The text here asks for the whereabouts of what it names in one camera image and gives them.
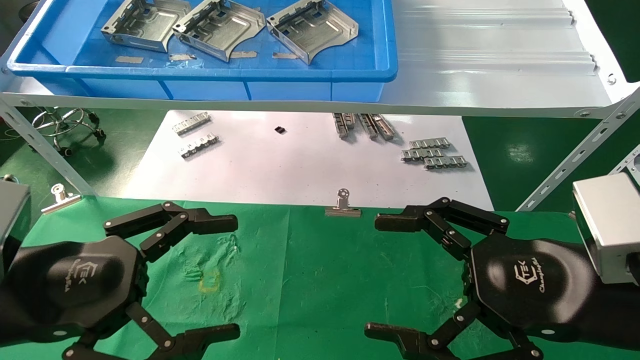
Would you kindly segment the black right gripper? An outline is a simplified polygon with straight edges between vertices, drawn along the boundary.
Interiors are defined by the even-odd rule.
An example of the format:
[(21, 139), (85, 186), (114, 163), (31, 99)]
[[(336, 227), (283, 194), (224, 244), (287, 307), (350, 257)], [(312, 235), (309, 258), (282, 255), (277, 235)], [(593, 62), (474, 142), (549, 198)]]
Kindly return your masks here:
[[(453, 224), (489, 237), (471, 248)], [(512, 239), (504, 235), (509, 224), (498, 214), (448, 197), (407, 205), (400, 214), (378, 214), (378, 231), (423, 231), (456, 260), (470, 258), (474, 301), (432, 334), (368, 322), (365, 336), (396, 344), (404, 360), (456, 360), (449, 345), (476, 320), (512, 345), (480, 360), (542, 360), (543, 351), (526, 335), (556, 342), (599, 341), (607, 307), (585, 246), (546, 238)]]

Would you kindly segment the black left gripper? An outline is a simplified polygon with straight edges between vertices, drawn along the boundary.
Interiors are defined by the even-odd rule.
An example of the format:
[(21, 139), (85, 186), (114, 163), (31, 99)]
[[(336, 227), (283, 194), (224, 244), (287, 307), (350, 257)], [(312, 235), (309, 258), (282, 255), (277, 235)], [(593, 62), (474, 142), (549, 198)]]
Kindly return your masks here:
[[(94, 350), (131, 319), (157, 348), (149, 360), (201, 360), (215, 343), (236, 340), (237, 323), (187, 330), (175, 336), (139, 303), (146, 295), (147, 262), (165, 255), (189, 234), (232, 233), (236, 215), (163, 202), (108, 219), (103, 240), (20, 248), (20, 342), (54, 343), (80, 337), (64, 360), (120, 360)], [(135, 248), (129, 239), (154, 231)]]

